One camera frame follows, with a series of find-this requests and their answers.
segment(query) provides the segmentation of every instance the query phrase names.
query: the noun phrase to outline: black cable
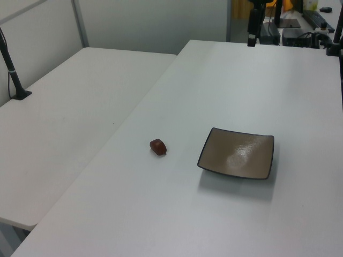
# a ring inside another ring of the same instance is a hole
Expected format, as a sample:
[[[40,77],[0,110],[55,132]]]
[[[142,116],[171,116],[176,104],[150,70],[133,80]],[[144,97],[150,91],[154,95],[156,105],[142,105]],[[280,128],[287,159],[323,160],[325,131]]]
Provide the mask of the black cable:
[[[5,45],[6,45],[6,47],[7,47],[7,41],[6,41],[5,35],[4,35],[4,33],[2,32],[2,29],[1,29],[1,28],[0,28],[0,34],[1,34],[1,37],[4,39]]]
[[[12,99],[11,92],[10,92],[10,73],[9,72],[8,72],[8,91],[9,91],[9,98]]]
[[[312,32],[306,32],[306,33],[304,33],[304,34],[298,36],[298,37],[294,40],[294,43],[293,43],[292,47],[295,47],[296,41],[297,41],[299,38],[301,38],[302,36],[306,36],[305,38],[307,38],[309,35],[313,35],[313,33],[312,33]]]
[[[1,37],[4,39],[5,41],[5,45],[6,45],[6,48],[7,48],[7,41],[6,41],[6,38],[5,38],[5,35],[4,33],[2,32],[2,29],[0,28],[0,34],[1,34]],[[7,86],[7,89],[8,89],[8,92],[9,92],[9,98],[12,99],[11,97],[11,92],[10,92],[10,72],[8,72],[8,86]]]

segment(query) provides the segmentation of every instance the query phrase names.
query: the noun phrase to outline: white partition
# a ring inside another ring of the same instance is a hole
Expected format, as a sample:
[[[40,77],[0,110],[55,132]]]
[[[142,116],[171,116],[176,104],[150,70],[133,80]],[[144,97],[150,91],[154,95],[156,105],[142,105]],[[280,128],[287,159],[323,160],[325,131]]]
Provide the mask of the white partition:
[[[0,25],[46,0],[1,0]]]
[[[82,48],[71,0],[43,2],[1,28],[24,88]],[[9,100],[7,80],[7,67],[0,56],[0,106]]]
[[[226,41],[230,0],[76,0],[90,47],[178,54]]]

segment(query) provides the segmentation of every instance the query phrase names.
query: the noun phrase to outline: small red stone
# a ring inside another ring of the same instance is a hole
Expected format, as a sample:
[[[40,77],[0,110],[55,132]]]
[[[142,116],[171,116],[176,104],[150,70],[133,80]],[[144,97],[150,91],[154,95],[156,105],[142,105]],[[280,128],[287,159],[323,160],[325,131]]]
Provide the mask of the small red stone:
[[[151,150],[153,150],[157,155],[163,155],[167,152],[166,145],[162,142],[161,139],[155,139],[150,142]]]

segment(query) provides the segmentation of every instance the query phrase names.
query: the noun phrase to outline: white table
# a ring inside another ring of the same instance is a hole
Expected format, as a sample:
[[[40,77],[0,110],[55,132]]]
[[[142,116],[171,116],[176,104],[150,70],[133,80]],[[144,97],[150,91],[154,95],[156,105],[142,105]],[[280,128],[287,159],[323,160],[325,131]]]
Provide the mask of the white table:
[[[269,179],[198,168],[212,127],[274,135]],[[342,155],[338,58],[190,41],[13,257],[341,256]]]
[[[174,55],[85,48],[0,108],[0,222],[31,230]]]

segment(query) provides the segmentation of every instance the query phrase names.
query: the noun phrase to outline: square plate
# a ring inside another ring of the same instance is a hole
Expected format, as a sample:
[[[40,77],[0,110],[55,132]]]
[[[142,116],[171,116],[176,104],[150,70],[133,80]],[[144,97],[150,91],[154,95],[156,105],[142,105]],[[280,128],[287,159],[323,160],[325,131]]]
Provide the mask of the square plate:
[[[198,167],[229,176],[267,179],[272,167],[274,136],[212,128]]]

